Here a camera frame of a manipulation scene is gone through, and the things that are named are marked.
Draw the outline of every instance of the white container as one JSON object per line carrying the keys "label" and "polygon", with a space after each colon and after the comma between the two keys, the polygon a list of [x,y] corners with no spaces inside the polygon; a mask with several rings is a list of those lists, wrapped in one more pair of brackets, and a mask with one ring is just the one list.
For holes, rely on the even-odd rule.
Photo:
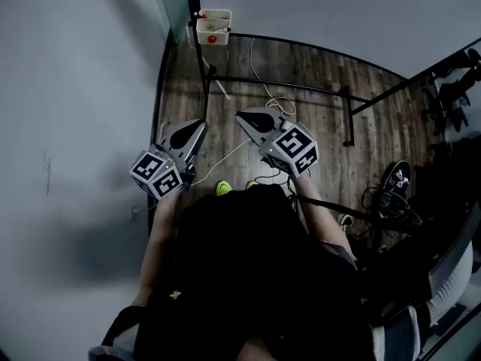
{"label": "white container", "polygon": [[197,19],[197,37],[199,44],[227,45],[228,30],[231,28],[232,12],[220,9],[203,9],[199,16],[205,15],[206,19]]}

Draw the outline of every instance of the sneaker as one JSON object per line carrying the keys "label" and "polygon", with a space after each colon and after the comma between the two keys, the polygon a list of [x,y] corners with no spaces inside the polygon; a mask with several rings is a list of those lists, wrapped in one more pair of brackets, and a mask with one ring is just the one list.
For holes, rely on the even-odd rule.
{"label": "sneaker", "polygon": [[339,221],[339,226],[346,235],[352,234],[352,217],[350,215],[344,214]]}
{"label": "sneaker", "polygon": [[381,190],[379,200],[379,216],[381,218],[394,218],[405,215],[406,191],[409,187],[410,179],[411,167],[409,163],[404,160],[396,163]]}
{"label": "sneaker", "polygon": [[246,190],[250,189],[255,184],[258,184],[258,183],[255,180],[250,180],[249,182],[247,182]]}
{"label": "sneaker", "polygon": [[217,196],[224,196],[232,191],[232,186],[226,180],[221,180],[216,187]]}

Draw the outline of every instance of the shoelace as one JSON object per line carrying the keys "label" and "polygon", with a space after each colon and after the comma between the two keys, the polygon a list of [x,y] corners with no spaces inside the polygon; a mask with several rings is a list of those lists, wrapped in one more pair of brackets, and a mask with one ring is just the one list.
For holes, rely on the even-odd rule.
{"label": "shoelace", "polygon": [[342,225],[341,229],[348,235],[352,234],[352,226],[351,225]]}

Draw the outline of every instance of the black shoe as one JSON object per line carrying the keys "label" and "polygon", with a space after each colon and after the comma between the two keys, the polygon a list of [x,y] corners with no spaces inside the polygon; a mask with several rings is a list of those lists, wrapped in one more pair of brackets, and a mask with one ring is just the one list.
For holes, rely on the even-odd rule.
{"label": "black shoe", "polygon": [[339,219],[339,226],[346,235],[352,234],[352,218],[350,215],[344,214],[340,219]]}
{"label": "black shoe", "polygon": [[411,179],[411,167],[401,160],[389,173],[384,182],[379,200],[381,218],[399,218],[406,216],[406,191]]}
{"label": "black shoe", "polygon": [[476,51],[474,48],[470,48],[469,50],[467,50],[467,55],[473,61],[474,65],[477,65],[478,62],[481,61],[481,56],[479,55],[478,51]]}

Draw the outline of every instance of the white cable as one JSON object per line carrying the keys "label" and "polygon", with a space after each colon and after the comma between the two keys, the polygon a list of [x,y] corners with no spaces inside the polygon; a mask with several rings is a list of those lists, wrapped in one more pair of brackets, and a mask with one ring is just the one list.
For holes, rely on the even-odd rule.
{"label": "white cable", "polygon": [[[253,44],[254,44],[254,40],[255,38],[253,39],[252,43],[250,43],[250,69],[253,70],[253,73],[254,75],[257,77],[258,80],[261,80],[261,78],[257,75],[257,72],[256,70],[254,69],[253,67]],[[274,98],[271,93],[269,92],[268,88],[265,86],[265,84],[262,84],[262,86],[264,86],[264,89],[265,89],[265,92],[268,93],[268,95],[271,97],[271,100],[269,100],[266,104],[265,104],[265,107],[274,107],[274,106],[277,106],[281,112],[283,114],[286,114],[286,115],[294,115],[295,114],[295,106],[294,106],[294,103],[292,102],[291,99],[289,99],[288,97],[286,96],[280,96],[279,98]],[[292,108],[294,109],[293,112],[287,112],[286,110],[284,110],[284,107],[282,105],[279,104],[279,102],[277,101],[278,99],[285,99],[285,100],[288,100],[291,105],[292,105]]]}
{"label": "white cable", "polygon": [[206,175],[204,178],[198,180],[197,182],[195,182],[194,184],[191,184],[190,186],[192,187],[192,186],[195,186],[196,184],[201,183],[202,181],[205,181],[205,180],[207,179],[207,177],[210,175],[210,173],[212,172],[212,170],[215,169],[215,167],[217,167],[220,163],[222,163],[224,160],[226,160],[227,158],[229,158],[230,155],[232,155],[232,154],[236,151],[236,149],[238,149],[239,147],[241,147],[243,144],[247,143],[248,141],[250,141],[250,139],[247,139],[246,141],[244,141],[244,142],[242,142],[241,144],[239,144],[235,149],[233,149],[230,153],[228,153],[224,158],[222,158],[222,159],[221,159],[220,161],[218,161],[215,165],[213,165],[212,168],[209,170],[209,172],[207,173],[207,175]]}
{"label": "white cable", "polygon": [[[212,172],[212,170],[215,169],[215,167],[217,167],[220,163],[222,163],[224,160],[226,160],[227,158],[230,157],[230,155],[232,155],[236,149],[238,149],[239,147],[242,147],[245,143],[247,143],[248,141],[250,141],[250,139],[247,139],[246,141],[242,142],[241,144],[239,144],[235,149],[233,149],[229,154],[227,154],[227,156],[225,158],[222,158],[220,161],[218,161],[210,170],[209,172],[207,173],[207,175],[203,178],[203,179],[200,179],[198,180],[197,182],[195,182],[194,184],[191,184],[190,186],[195,186],[196,184],[199,184],[201,183],[202,181],[205,181],[207,179],[207,177],[210,175],[210,173]],[[156,208],[157,205],[159,204],[159,201],[157,200],[157,203],[154,204],[154,206],[151,206],[147,209],[150,210],[151,208]]]}
{"label": "white cable", "polygon": [[[192,42],[190,41],[190,32],[189,32],[189,27],[186,26],[186,33],[187,33],[187,42],[189,43],[189,47],[191,47],[193,50],[195,49],[194,46],[192,45]],[[210,65],[209,63],[207,62],[207,60],[204,58],[204,55],[202,55],[202,61],[204,62],[205,66],[207,68],[210,68]],[[216,83],[217,83],[217,86],[219,86],[220,90],[224,93],[224,96],[227,100],[231,100],[231,97],[228,95],[228,93],[225,91],[223,85],[218,81],[216,80]]]}

